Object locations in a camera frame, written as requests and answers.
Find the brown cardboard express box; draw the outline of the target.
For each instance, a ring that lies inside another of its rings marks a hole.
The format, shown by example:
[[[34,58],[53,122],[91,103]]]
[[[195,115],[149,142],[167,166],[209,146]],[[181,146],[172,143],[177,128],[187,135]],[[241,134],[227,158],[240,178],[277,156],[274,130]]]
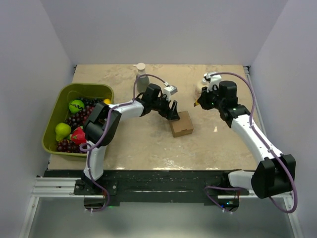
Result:
[[[188,111],[179,112],[179,120],[169,121],[172,136],[174,138],[193,133],[194,127]]]

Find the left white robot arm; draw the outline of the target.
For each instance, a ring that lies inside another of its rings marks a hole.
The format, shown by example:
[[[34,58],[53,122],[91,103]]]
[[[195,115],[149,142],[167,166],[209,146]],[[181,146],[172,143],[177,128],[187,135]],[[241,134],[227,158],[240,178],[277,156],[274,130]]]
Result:
[[[87,152],[84,175],[89,178],[85,189],[91,194],[98,194],[103,188],[99,180],[103,173],[103,162],[107,146],[113,140],[119,123],[130,118],[139,118],[152,111],[168,121],[179,120],[177,101],[170,97],[177,93],[176,86],[168,85],[161,89],[156,84],[149,84],[144,93],[121,104],[97,103],[84,123],[86,143],[81,150]]]

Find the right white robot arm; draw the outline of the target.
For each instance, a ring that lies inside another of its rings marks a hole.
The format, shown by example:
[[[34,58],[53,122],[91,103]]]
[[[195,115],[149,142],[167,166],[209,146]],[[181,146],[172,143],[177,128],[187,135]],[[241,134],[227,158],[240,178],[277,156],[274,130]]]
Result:
[[[255,124],[251,112],[238,103],[237,85],[221,81],[203,87],[196,101],[202,109],[217,109],[220,117],[247,146],[257,168],[254,172],[235,170],[220,184],[223,193],[233,194],[238,188],[253,190],[258,198],[295,191],[295,158],[275,147]]]

